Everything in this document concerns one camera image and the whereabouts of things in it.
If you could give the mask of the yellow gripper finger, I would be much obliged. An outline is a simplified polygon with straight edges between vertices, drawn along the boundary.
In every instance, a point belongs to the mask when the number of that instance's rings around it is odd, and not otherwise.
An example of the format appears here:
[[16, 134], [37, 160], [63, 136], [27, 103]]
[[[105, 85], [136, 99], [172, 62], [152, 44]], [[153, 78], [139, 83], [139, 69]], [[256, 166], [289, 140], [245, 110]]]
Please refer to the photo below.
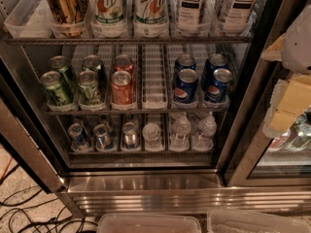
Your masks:
[[264, 118], [264, 135], [275, 138], [285, 133], [310, 105], [309, 75], [294, 75], [287, 81], [279, 80], [274, 86], [270, 107]]
[[282, 34], [271, 46], [265, 49], [260, 57], [266, 61], [282, 61], [282, 46], [286, 34]]

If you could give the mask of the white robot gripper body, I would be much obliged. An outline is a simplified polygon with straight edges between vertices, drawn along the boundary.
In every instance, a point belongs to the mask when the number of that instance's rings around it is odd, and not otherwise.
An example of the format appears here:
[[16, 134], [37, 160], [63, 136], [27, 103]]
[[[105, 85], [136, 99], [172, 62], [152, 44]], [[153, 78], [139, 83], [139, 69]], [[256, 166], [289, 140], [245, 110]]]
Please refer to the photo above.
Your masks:
[[293, 72], [311, 74], [311, 5], [304, 7], [286, 31], [282, 64]]

